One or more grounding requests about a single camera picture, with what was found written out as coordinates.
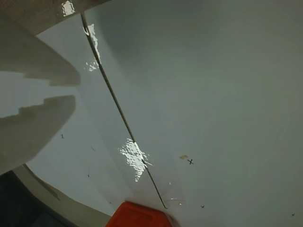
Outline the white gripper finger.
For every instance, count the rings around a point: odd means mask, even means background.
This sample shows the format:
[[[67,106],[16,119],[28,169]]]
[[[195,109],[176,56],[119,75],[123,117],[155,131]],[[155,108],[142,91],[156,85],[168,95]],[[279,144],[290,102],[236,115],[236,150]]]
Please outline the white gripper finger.
[[[44,99],[0,119],[0,173],[33,159],[64,126],[76,108],[74,95]]]
[[[80,85],[80,74],[66,59],[4,14],[0,15],[0,70],[45,79],[51,86]]]

